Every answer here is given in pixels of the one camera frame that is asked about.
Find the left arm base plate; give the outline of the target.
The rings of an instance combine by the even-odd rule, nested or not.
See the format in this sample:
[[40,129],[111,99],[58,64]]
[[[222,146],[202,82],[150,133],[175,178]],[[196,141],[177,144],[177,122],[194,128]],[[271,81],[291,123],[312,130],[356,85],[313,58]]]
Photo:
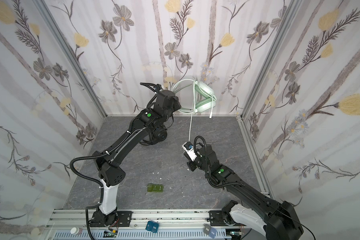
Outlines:
[[131,224],[132,214],[133,214],[132,211],[118,211],[117,212],[118,219],[114,224],[114,227],[128,228]]

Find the black blue headphones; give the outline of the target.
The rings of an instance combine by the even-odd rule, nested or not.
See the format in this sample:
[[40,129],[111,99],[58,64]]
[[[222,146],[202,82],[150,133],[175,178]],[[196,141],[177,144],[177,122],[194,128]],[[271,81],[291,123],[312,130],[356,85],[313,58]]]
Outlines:
[[168,136],[167,129],[165,127],[156,128],[149,135],[149,140],[141,140],[140,144],[143,146],[155,145],[159,142],[163,142]]

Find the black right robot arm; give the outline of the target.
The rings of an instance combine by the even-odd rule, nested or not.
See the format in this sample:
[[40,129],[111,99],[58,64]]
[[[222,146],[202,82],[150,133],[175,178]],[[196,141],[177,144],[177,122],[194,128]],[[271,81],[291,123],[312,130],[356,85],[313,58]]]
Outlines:
[[221,164],[215,151],[202,136],[182,145],[191,171],[204,172],[209,185],[225,189],[239,201],[230,201],[222,208],[223,221],[228,225],[245,225],[268,240],[298,240],[307,229],[294,206],[271,199],[242,180],[232,169]]

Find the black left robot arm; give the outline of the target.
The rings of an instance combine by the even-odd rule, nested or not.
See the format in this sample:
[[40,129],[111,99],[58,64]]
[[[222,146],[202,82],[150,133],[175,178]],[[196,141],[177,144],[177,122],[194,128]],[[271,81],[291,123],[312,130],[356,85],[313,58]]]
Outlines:
[[[93,216],[86,215],[86,226],[110,227],[119,220],[117,213],[117,194],[119,184],[126,173],[120,165],[124,158],[138,145],[151,146],[167,138],[165,122],[173,117],[174,112],[181,108],[179,98],[169,90],[164,90],[160,84],[142,83],[155,93],[153,98],[136,117],[129,128],[110,147],[92,156],[74,158],[70,168],[75,175],[95,182],[99,185],[101,196],[99,202],[92,208]],[[93,160],[99,172],[99,178],[91,178],[78,172],[74,164],[78,161]]]

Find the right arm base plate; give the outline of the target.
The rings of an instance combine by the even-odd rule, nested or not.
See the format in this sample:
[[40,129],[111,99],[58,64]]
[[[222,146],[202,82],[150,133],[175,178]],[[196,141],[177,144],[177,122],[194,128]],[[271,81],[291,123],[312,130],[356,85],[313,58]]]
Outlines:
[[209,211],[209,223],[212,227],[227,226],[227,214],[221,210]]

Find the mint green headphones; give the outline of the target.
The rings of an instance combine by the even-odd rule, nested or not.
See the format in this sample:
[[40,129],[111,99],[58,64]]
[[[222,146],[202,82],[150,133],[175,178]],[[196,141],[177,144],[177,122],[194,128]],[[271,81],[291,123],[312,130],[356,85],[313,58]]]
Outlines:
[[217,97],[214,90],[198,80],[183,79],[173,85],[172,91],[176,94],[187,87],[192,87],[193,105],[190,109],[181,107],[179,112],[193,115],[211,111],[210,118],[212,118],[213,109],[217,104]]

